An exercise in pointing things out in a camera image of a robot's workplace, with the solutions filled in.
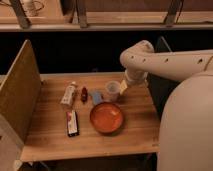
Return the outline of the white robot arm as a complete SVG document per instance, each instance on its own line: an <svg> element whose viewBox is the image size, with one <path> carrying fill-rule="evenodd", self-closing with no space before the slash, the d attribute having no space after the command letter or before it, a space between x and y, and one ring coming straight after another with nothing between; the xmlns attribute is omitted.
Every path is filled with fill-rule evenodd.
<svg viewBox="0 0 213 171"><path fill-rule="evenodd" d="M213 49L156 53L142 40L120 63L129 86L147 73L179 83L163 109L157 171L213 171Z"/></svg>

